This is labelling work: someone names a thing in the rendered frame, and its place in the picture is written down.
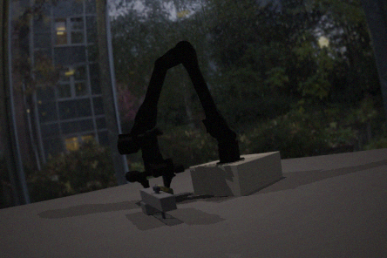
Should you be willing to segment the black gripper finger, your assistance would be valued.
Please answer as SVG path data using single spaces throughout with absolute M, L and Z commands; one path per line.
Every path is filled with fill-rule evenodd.
M 144 181 L 137 180 L 137 181 L 142 184 L 143 188 L 149 188 L 150 187 L 149 180 L 144 180 Z
M 170 176 L 169 175 L 162 175 L 162 179 L 163 179 L 165 187 L 170 187 L 170 184 L 171 184 L 173 177 L 176 177 L 176 174 L 170 175 Z

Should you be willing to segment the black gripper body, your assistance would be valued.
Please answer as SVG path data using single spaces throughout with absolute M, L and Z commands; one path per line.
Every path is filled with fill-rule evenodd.
M 153 176 L 151 172 L 147 171 L 146 163 L 147 163 L 147 157 L 151 157 L 152 159 L 157 159 L 158 155 L 161 154 L 160 150 L 148 152 L 148 153 L 142 153 L 142 159 L 144 161 L 144 172 L 140 173 L 138 171 L 131 171 L 126 173 L 126 181 L 128 182 L 134 182 L 134 181 L 144 181 L 147 180 L 146 177 Z M 148 158 L 149 158 L 148 157 Z M 174 163 L 173 164 L 174 169 L 168 171 L 168 175 L 174 175 L 174 173 L 182 173 L 185 172 L 184 167 L 182 164 Z

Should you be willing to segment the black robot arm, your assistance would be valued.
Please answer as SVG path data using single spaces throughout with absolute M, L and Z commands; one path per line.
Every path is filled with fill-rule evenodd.
M 244 157 L 240 158 L 238 140 L 235 140 L 236 133 L 229 129 L 227 121 L 217 109 L 207 83 L 200 72 L 196 51 L 189 42 L 184 40 L 178 42 L 174 48 L 155 60 L 146 96 L 138 109 L 134 126 L 130 133 L 119 134 L 117 141 L 119 153 L 123 155 L 137 153 L 140 147 L 143 153 L 160 149 L 157 136 L 163 133 L 157 128 L 153 132 L 146 131 L 152 130 L 156 126 L 157 103 L 167 71 L 179 64 L 183 64 L 187 70 L 203 106 L 206 119 L 203 119 L 202 122 L 207 129 L 207 133 L 210 133 L 219 142 L 220 162 L 217 162 L 216 165 L 243 160 Z M 144 133 L 144 136 L 138 137 L 138 134 L 141 133 Z M 168 175 L 168 171 L 174 169 L 171 158 L 164 160 L 162 154 L 159 154 L 157 159 L 148 157 L 146 168 L 154 178 Z

